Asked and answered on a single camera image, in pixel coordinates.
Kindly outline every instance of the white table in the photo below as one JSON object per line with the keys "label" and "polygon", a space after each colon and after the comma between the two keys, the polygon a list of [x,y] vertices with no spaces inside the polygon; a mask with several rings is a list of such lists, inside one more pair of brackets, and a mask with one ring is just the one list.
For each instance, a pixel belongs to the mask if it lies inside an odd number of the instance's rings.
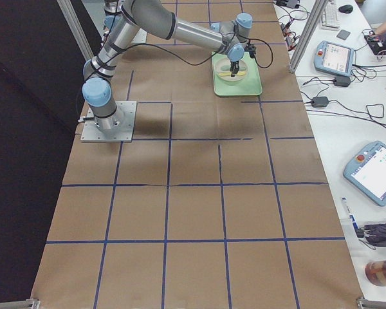
{"label": "white table", "polygon": [[[309,11],[313,7],[313,3],[313,0],[300,1],[300,4]],[[347,30],[351,34],[347,40],[343,41],[336,38],[338,31],[323,30],[320,29],[319,25],[317,26],[295,72],[300,90],[309,95],[309,97],[316,96],[325,86],[319,82],[311,82],[303,86],[305,81],[312,77],[327,79],[326,77],[331,76],[330,74],[317,71],[313,65],[316,47],[321,41],[330,41],[354,49],[366,45],[362,31],[370,28],[370,26],[357,4],[353,0],[337,0],[337,4],[338,6],[350,4],[354,7],[351,14],[338,13],[341,22],[340,29]],[[275,9],[278,17],[286,14],[279,7],[275,7]],[[296,12],[292,16],[301,18],[304,14]],[[288,18],[283,17],[280,21],[286,23]],[[290,30],[296,32],[297,35],[301,35],[305,23],[306,21],[294,21]],[[357,51],[356,56],[356,63],[359,65],[375,66],[386,64],[386,57],[379,61],[368,46]],[[381,119],[381,122],[386,123],[386,68],[378,68],[377,70],[379,72],[375,79],[365,79],[363,82],[355,81],[348,88],[330,85],[330,88],[322,92],[320,96],[326,96],[329,100],[338,100],[343,105],[358,111],[365,111],[365,106],[368,104],[382,103],[385,106],[385,118]],[[303,98],[304,102],[309,102],[309,99],[304,95]],[[306,108],[313,109],[310,105],[306,105]],[[354,113],[344,109],[335,102],[331,102],[323,110],[354,115]],[[367,280],[364,273],[364,268],[368,262],[386,260],[386,248],[371,250],[358,241],[351,220],[348,218],[347,211],[341,201],[341,197],[347,198],[349,208],[359,226],[363,226],[366,223],[386,222],[386,206],[377,206],[365,194],[351,185],[342,174],[346,163],[363,146],[375,140],[380,140],[386,144],[386,129],[376,124],[353,118],[329,116],[310,111],[308,111],[308,115],[363,295],[370,301],[386,301],[386,287],[373,285]]]}

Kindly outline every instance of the white keyboard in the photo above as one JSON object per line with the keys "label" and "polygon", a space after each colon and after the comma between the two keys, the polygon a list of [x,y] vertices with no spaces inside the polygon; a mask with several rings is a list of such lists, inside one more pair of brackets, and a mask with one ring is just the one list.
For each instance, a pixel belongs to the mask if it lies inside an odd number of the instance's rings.
{"label": "white keyboard", "polygon": [[329,0],[322,14],[321,28],[337,31],[340,28],[340,22],[337,18],[338,7],[336,0]]}

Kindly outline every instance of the black mouse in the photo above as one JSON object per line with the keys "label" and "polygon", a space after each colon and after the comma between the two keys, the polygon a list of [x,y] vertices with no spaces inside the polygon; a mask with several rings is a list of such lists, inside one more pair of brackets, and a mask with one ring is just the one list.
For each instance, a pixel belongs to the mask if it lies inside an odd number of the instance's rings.
{"label": "black mouse", "polygon": [[352,11],[353,11],[353,6],[351,6],[351,5],[342,5],[339,8],[339,12],[346,13],[346,14],[349,14]]}

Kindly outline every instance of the white screen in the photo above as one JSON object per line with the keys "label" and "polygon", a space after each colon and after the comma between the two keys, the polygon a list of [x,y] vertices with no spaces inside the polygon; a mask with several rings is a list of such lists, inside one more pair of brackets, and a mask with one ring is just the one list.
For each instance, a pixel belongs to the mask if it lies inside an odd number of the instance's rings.
{"label": "white screen", "polygon": [[365,165],[351,175],[379,199],[386,196],[386,148],[380,146]]}
{"label": "white screen", "polygon": [[326,52],[323,58],[323,67],[340,72],[346,72],[349,54],[349,48],[334,44],[327,44]]}

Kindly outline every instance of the emergency stop button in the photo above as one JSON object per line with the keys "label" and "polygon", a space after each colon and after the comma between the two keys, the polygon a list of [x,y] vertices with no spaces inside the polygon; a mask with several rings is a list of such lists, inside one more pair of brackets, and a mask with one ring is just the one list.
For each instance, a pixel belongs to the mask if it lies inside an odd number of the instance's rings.
{"label": "emergency stop button", "polygon": [[357,157],[356,157],[356,160],[358,160],[359,162],[363,162],[365,160],[365,156],[362,155],[362,154],[359,154]]}

